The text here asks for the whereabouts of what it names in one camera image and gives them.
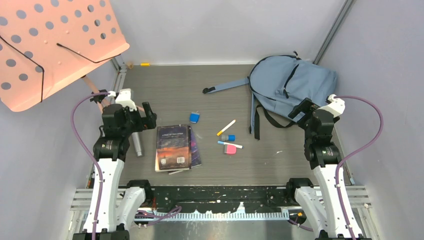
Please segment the pink eraser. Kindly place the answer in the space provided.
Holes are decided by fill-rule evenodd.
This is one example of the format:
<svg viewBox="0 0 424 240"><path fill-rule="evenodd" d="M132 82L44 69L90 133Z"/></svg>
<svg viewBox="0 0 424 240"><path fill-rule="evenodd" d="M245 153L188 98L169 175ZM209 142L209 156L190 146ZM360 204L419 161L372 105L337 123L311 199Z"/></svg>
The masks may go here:
<svg viewBox="0 0 424 240"><path fill-rule="evenodd" d="M237 147L234 145L224 145L224 153L226 155L234 155L237 153Z"/></svg>

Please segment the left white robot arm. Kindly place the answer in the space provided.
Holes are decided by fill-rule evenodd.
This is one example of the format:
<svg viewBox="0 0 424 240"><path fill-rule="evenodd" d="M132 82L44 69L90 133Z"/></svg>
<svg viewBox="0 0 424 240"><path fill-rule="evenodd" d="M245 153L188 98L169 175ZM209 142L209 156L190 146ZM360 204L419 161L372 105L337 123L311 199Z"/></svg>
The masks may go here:
<svg viewBox="0 0 424 240"><path fill-rule="evenodd" d="M94 185L88 216L81 233L74 240L128 240L129 226L138 208L153 202L148 180L131 180L123 200L117 204L119 180L124 168L132 133L156 128L157 114L143 102L145 116L138 109L114 103L103 109L100 136L89 156L93 160Z"/></svg>

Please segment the yellow white marker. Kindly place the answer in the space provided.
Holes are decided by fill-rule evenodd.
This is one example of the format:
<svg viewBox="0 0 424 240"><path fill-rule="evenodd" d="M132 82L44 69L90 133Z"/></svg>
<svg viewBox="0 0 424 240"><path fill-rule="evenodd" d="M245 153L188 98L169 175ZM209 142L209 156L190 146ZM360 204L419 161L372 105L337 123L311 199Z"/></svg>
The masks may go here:
<svg viewBox="0 0 424 240"><path fill-rule="evenodd" d="M228 123L223 129L221 129L216 135L220 136L222 133L224 133L227 129L229 129L232 125L236 123L236 120L232 120L230 123Z"/></svg>

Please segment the dark sunset cover book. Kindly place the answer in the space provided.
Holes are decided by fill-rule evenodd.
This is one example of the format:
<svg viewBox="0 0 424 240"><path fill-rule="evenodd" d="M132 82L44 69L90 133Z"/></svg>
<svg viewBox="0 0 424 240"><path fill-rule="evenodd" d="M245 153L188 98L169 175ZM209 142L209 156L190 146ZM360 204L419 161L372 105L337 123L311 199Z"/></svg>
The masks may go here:
<svg viewBox="0 0 424 240"><path fill-rule="evenodd" d="M187 124L157 127L155 171L186 171L191 166L191 127Z"/></svg>

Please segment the blue pencil sharpener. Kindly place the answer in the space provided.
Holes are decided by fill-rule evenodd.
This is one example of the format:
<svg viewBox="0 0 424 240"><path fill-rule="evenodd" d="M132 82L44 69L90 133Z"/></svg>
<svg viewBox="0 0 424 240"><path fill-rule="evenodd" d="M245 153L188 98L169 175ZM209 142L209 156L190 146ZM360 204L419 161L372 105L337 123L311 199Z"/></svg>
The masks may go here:
<svg viewBox="0 0 424 240"><path fill-rule="evenodd" d="M190 121L192 124L196 124L196 123L198 123L199 119L200 119L200 113L199 113L199 112L191 112L191 113L190 113L189 121Z"/></svg>

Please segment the silver metal cylinder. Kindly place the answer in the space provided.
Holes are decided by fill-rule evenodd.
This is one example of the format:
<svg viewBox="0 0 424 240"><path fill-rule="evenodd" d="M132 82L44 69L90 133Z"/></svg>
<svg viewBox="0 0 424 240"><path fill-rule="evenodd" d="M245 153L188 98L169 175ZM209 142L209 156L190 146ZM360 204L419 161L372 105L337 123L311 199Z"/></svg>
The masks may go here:
<svg viewBox="0 0 424 240"><path fill-rule="evenodd" d="M140 134L138 132L132 133L132 140L133 140L133 146L135 150L135 154L137 157L143 157L144 156L144 150L142 147L142 141L140 138Z"/></svg>

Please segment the blue white pen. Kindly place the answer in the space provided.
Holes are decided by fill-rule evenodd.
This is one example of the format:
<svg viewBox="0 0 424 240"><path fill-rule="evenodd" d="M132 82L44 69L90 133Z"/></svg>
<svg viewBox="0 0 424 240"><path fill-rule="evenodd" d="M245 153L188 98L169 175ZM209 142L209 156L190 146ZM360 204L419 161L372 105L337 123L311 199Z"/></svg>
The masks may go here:
<svg viewBox="0 0 424 240"><path fill-rule="evenodd" d="M226 142L226 141L217 141L217 143L220 144L220 145L234 146L235 148L238 148L238 149L244 148L242 145L231 143L231 142Z"/></svg>

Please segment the purple cover book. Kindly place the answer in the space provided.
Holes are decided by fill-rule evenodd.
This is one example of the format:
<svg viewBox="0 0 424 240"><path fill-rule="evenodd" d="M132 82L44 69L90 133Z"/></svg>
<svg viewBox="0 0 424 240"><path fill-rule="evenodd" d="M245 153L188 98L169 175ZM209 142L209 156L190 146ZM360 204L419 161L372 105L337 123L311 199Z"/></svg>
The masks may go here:
<svg viewBox="0 0 424 240"><path fill-rule="evenodd" d="M202 165L201 156L198 150L198 144L193 128L190 129L190 150L191 150L191 168L196 168Z"/></svg>

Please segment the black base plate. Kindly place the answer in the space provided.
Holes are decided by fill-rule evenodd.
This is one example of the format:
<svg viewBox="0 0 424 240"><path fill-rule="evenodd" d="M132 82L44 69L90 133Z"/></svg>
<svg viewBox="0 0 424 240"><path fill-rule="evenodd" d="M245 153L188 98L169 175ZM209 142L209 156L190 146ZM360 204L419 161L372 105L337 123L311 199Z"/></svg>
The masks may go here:
<svg viewBox="0 0 424 240"><path fill-rule="evenodd" d="M300 209L284 185L153 186L150 206L162 213L181 207L181 213L225 214L244 209L248 214Z"/></svg>

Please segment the light blue backpack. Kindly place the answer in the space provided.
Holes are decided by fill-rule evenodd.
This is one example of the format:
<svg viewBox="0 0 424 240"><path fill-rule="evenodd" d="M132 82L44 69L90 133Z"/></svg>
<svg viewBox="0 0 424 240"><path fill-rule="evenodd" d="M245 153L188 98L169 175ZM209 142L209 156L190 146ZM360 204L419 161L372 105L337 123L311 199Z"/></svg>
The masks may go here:
<svg viewBox="0 0 424 240"><path fill-rule="evenodd" d="M334 70L313 64L294 55L272 55L261 59L245 78L206 87L203 94L211 94L230 88L248 85L251 92L251 117L249 131L260 139L260 115L262 108L268 122L276 128L289 128L302 117L290 117L295 106L305 98L322 107L329 95L335 92L338 76ZM289 120L284 126L270 113Z"/></svg>

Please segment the pink perforated music stand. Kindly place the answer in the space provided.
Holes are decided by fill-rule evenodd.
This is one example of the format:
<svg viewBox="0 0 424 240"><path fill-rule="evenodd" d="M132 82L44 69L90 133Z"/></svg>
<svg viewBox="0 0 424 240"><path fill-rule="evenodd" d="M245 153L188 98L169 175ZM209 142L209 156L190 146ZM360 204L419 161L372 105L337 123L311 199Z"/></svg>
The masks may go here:
<svg viewBox="0 0 424 240"><path fill-rule="evenodd" d="M3 0L0 100L26 111L129 47L109 0Z"/></svg>

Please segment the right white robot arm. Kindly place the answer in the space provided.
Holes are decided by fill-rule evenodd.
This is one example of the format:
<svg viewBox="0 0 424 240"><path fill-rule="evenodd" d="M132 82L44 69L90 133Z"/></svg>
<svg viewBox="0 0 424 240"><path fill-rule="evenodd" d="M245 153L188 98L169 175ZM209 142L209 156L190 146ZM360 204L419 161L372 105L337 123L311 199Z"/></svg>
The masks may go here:
<svg viewBox="0 0 424 240"><path fill-rule="evenodd" d="M332 94L322 107L305 98L289 113L303 116L297 125L304 130L304 154L319 185L320 194L308 178L291 178L285 198L300 205L317 240L363 240L346 190L341 154L332 142L332 132L345 102Z"/></svg>

